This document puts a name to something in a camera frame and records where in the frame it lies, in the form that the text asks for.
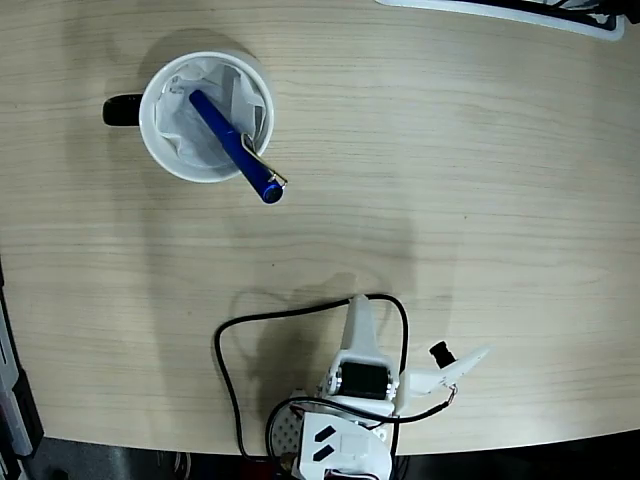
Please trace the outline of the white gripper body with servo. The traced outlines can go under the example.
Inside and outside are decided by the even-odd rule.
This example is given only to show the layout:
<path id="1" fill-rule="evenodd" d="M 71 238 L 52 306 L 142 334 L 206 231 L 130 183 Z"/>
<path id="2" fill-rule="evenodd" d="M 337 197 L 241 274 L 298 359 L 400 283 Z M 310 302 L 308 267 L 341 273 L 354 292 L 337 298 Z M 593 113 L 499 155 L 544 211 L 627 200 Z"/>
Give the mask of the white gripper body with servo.
<path id="1" fill-rule="evenodd" d="M 398 368 L 389 356 L 337 354 L 320 383 L 319 397 L 389 417 L 399 386 Z"/>

